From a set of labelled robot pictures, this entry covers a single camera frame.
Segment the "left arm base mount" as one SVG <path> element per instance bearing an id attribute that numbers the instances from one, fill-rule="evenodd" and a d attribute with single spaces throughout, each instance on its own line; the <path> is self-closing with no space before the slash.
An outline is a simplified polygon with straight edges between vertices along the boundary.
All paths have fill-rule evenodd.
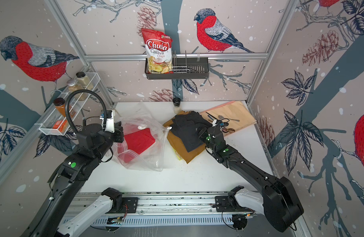
<path id="1" fill-rule="evenodd" d="M 134 214 L 138 201 L 138 197 L 117 197 L 113 200 L 112 207 L 107 213 Z"/>

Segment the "clear plastic vacuum bag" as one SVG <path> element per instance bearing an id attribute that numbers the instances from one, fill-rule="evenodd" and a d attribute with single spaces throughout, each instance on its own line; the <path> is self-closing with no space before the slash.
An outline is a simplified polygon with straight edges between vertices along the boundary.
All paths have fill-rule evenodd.
<path id="1" fill-rule="evenodd" d="M 124 141 L 113 144 L 113 160 L 126 169 L 161 172 L 165 144 L 172 128 L 156 121 L 142 102 L 121 114 L 119 121 Z"/>

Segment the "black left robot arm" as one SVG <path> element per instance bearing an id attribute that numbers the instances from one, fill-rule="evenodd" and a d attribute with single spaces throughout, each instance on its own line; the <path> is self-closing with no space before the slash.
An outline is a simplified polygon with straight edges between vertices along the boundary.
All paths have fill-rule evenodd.
<path id="1" fill-rule="evenodd" d="M 114 143 L 124 140 L 120 122 L 113 124 L 112 131 L 105 131 L 96 123 L 74 130 L 79 143 L 50 177 L 50 194 L 22 234 L 24 237 L 78 237 L 113 206 L 118 191 L 109 189 L 113 196 L 100 196 L 90 207 L 61 224 L 74 197 L 102 163 L 105 154 Z"/>

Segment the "black trousers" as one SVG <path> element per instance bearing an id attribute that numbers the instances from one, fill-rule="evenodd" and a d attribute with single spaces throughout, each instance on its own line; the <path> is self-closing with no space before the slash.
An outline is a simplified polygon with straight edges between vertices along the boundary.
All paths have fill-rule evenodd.
<path id="1" fill-rule="evenodd" d="M 211 126 L 212 124 L 198 112 L 190 111 L 187 114 L 176 115 L 172 119 L 171 132 L 181 139 L 187 152 L 191 152 L 203 144 L 198 137 L 199 129 Z"/>

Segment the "brown trousers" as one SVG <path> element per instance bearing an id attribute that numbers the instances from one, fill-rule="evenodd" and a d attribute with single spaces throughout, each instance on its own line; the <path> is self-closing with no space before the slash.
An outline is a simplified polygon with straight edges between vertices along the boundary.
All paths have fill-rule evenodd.
<path id="1" fill-rule="evenodd" d="M 180 114 L 187 114 L 187 113 L 188 112 L 182 111 L 182 112 L 179 113 L 179 115 Z M 172 119 L 165 122 L 163 124 L 163 126 L 164 127 L 170 127 L 172 129 L 171 124 L 172 124 Z M 199 154 L 201 154 L 205 150 L 205 144 L 203 143 L 201 146 L 199 146 L 195 150 L 193 150 L 191 152 L 187 152 L 187 150 L 184 147 L 181 139 L 179 139 L 178 137 L 173 135 L 173 133 L 171 131 L 170 131 L 169 135 L 167 136 L 167 139 L 168 139 L 170 145 L 172 146 L 172 148 L 175 149 L 180 154 L 180 156 L 183 158 L 183 160 L 186 161 L 186 163 L 191 162 L 196 156 L 198 156 Z"/>

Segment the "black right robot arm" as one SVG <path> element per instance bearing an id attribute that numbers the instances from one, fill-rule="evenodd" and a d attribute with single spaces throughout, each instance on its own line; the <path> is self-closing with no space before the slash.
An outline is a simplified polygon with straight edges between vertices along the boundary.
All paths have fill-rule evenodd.
<path id="1" fill-rule="evenodd" d="M 268 222 L 280 232 L 286 231 L 303 215 L 303 206 L 286 177 L 277 178 L 261 170 L 245 159 L 235 148 L 226 144 L 218 127 L 199 128 L 199 139 L 211 149 L 210 155 L 215 160 L 238 173 L 247 180 L 260 194 L 260 203 L 250 209 L 264 214 Z"/>

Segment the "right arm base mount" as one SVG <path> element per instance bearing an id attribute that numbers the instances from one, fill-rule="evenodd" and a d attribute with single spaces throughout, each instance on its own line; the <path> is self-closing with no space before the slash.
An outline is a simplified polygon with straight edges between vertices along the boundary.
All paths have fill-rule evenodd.
<path id="1" fill-rule="evenodd" d="M 215 196 L 213 208 L 215 208 L 217 212 L 254 212 L 247 207 L 241 207 L 236 200 L 230 196 Z"/>

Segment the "yellow trousers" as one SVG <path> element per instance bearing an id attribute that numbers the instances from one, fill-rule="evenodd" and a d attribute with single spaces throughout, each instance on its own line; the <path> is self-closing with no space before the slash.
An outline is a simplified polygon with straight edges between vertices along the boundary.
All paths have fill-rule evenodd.
<path id="1" fill-rule="evenodd" d="M 177 157 L 177 159 L 179 160 L 179 161 L 182 161 L 183 160 L 183 158 L 180 156 L 180 154 L 175 150 L 175 149 L 173 149 L 173 151 L 174 151 L 174 153 L 175 153 L 175 155 L 176 155 L 176 157 Z"/>

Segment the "red trousers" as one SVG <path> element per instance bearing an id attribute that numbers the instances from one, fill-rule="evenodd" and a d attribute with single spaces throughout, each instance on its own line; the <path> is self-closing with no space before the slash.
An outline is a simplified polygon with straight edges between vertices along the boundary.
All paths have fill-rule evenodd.
<path id="1" fill-rule="evenodd" d="M 151 130 L 145 128 L 124 136 L 123 143 L 117 143 L 117 158 L 127 165 L 138 158 L 143 152 L 154 145 L 156 139 Z"/>

